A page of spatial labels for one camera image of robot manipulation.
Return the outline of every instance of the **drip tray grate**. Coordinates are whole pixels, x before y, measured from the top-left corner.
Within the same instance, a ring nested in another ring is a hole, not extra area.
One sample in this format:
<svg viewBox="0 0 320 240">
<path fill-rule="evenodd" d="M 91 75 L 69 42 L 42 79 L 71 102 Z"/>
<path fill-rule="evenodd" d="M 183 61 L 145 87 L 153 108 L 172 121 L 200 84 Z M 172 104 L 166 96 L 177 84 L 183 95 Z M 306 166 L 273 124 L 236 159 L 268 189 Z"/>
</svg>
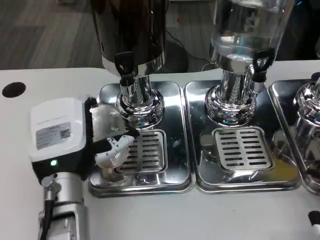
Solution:
<svg viewBox="0 0 320 240">
<path fill-rule="evenodd" d="M 272 166 L 264 132 L 259 127 L 213 131 L 221 165 L 227 170 L 261 170 Z"/>
<path fill-rule="evenodd" d="M 141 132 L 129 146 L 127 159 L 116 169 L 117 172 L 123 175 L 161 172 L 168 165 L 165 141 L 166 134 L 161 130 Z"/>
</svg>

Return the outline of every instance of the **water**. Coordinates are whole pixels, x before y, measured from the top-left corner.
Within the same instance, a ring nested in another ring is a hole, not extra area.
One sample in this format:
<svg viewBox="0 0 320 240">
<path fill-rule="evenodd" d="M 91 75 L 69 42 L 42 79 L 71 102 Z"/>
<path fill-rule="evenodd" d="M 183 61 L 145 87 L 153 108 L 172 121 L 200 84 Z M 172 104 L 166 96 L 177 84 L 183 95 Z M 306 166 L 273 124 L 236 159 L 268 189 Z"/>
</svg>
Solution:
<svg viewBox="0 0 320 240">
<path fill-rule="evenodd" d="M 217 0 L 210 55 L 224 70 L 244 73 L 256 51 L 277 51 L 291 0 Z"/>
</svg>

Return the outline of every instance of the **stainless steel tray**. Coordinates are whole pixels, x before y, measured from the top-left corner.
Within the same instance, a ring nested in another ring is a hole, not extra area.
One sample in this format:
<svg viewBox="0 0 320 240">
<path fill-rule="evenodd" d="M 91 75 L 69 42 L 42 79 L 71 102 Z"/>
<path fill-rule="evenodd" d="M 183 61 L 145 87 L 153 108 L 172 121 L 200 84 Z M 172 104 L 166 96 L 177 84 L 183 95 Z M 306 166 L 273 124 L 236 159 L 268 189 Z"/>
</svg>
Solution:
<svg viewBox="0 0 320 240">
<path fill-rule="evenodd" d="M 145 130 L 146 133 L 150 130 L 165 133 L 162 139 L 165 140 L 163 153 L 166 153 L 164 154 L 166 157 L 164 162 L 159 164 L 157 170 L 160 171 L 146 172 L 145 168 L 140 172 L 125 172 L 123 177 L 117 178 L 118 181 L 111 182 L 102 178 L 101 168 L 96 167 L 88 181 L 89 191 L 96 197 L 184 193 L 195 183 L 190 164 L 192 154 L 189 153 L 187 143 L 185 101 L 181 95 L 181 89 L 172 81 L 151 84 L 164 99 L 164 115 L 161 121 Z M 108 84 L 102 88 L 99 101 L 114 106 L 120 92 L 119 84 Z"/>
<path fill-rule="evenodd" d="M 268 89 L 279 121 L 289 145 L 284 145 L 284 153 L 291 151 L 299 167 L 303 185 L 313 194 L 320 193 L 320 179 L 308 174 L 308 168 L 320 160 L 319 127 L 304 123 L 298 115 L 297 91 L 311 79 L 283 80 L 274 82 Z"/>
<path fill-rule="evenodd" d="M 273 142 L 274 133 L 281 130 L 281 126 L 266 89 L 259 93 L 255 116 L 247 126 L 262 130 L 263 134 L 259 138 L 263 138 L 264 154 L 269 158 L 269 163 L 251 169 L 223 167 L 214 137 L 215 129 L 221 126 L 211 121 L 205 110 L 207 91 L 219 83 L 219 80 L 193 81 L 184 88 L 190 128 L 188 137 L 192 142 L 198 188 L 205 193 L 278 191 L 297 188 L 300 185 L 300 176 L 295 162 L 291 156 L 283 155 Z"/>
</svg>

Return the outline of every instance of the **label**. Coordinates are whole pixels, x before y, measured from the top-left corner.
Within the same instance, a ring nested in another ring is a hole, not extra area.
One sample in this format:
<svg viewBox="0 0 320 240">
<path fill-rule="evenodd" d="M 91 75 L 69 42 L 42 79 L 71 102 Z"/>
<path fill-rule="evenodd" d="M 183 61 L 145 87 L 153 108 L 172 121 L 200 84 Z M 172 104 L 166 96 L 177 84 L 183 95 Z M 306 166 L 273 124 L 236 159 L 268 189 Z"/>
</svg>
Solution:
<svg viewBox="0 0 320 240">
<path fill-rule="evenodd" d="M 36 148 L 38 150 L 65 142 L 71 137 L 71 123 L 64 122 L 36 131 Z"/>
</svg>

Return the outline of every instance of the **green indicator light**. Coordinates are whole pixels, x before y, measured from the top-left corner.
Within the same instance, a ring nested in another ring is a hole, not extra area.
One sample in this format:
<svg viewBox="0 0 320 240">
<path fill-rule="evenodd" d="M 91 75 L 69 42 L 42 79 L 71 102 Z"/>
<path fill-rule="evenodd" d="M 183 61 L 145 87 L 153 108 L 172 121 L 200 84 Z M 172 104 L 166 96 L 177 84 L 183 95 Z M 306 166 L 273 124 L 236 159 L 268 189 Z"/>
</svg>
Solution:
<svg viewBox="0 0 320 240">
<path fill-rule="evenodd" d="M 51 165 L 52 167 L 56 167 L 56 166 L 58 165 L 58 161 L 57 161 L 57 160 L 52 160 L 52 161 L 50 162 L 50 165 Z"/>
</svg>

